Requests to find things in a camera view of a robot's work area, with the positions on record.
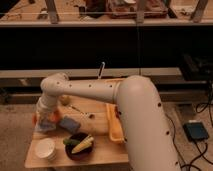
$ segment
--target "metal rod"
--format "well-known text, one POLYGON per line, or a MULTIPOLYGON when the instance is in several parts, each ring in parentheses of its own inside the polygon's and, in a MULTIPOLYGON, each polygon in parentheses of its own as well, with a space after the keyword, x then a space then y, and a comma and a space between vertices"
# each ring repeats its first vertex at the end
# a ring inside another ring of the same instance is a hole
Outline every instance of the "metal rod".
POLYGON ((50 22, 52 24, 58 24, 59 17, 55 6, 54 0, 45 0, 47 6, 47 12, 50 17, 50 22))
POLYGON ((199 23, 203 18, 203 13, 208 4, 208 0, 199 0, 195 11, 192 13, 190 20, 194 23, 199 23))
POLYGON ((136 22, 140 25, 144 22, 147 0, 139 0, 137 4, 136 22))

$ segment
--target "white bowl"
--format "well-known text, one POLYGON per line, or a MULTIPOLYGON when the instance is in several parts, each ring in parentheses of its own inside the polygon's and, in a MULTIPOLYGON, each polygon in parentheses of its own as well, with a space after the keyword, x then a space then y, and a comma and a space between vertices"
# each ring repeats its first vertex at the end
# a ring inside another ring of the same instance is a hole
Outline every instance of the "white bowl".
POLYGON ((51 138, 45 138, 40 140, 36 144, 35 154, 40 159, 53 160, 56 154, 54 140, 51 138))

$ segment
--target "black bowl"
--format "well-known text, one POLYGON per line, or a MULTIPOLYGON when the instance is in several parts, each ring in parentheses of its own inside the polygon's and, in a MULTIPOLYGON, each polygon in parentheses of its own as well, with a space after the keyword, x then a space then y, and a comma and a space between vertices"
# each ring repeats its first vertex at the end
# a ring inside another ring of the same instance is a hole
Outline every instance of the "black bowl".
MULTIPOLYGON (((79 132, 79 133, 76 133, 74 135, 72 135, 70 137, 70 139, 75 139, 75 140, 78 140, 78 141, 82 141, 84 138, 86 138, 88 136, 88 134, 86 133, 83 133, 83 132, 79 132)), ((91 147, 88 147, 78 153, 75 153, 75 154, 72 154, 72 149, 75 147, 75 145, 66 145, 65 146, 65 151, 66 151, 66 154, 67 156, 72 159, 72 160, 82 160, 84 159, 86 156, 88 156, 92 149, 93 149, 93 143, 92 143, 92 146, 91 147)))

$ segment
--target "blue sponge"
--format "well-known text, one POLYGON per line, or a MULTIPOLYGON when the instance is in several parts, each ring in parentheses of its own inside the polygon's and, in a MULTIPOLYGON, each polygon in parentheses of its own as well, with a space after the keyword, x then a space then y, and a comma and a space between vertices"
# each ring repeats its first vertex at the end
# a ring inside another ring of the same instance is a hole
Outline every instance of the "blue sponge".
POLYGON ((72 118, 65 116, 61 121, 59 122, 59 126, 62 128, 67 129, 71 134, 74 134, 78 131, 81 124, 72 118))

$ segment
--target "small orange object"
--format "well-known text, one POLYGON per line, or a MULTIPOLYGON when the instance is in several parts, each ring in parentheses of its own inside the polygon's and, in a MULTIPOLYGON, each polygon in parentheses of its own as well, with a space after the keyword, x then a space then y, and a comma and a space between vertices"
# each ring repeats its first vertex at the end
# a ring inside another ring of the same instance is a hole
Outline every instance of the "small orange object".
POLYGON ((34 114, 33 117, 32 117, 33 125, 36 125, 36 122, 37 122, 37 117, 36 117, 36 114, 34 114))
POLYGON ((56 109, 53 114, 50 116, 50 121, 54 123, 58 123, 62 119, 61 113, 58 109, 56 109))
MULTIPOLYGON (((58 123, 61 119, 62 119, 62 115, 60 113, 60 111, 58 109, 56 109, 52 115, 50 115, 50 121, 53 122, 53 123, 58 123)), ((33 125, 36 125, 37 123, 37 116, 36 114, 34 114, 32 116, 32 123, 33 125)))

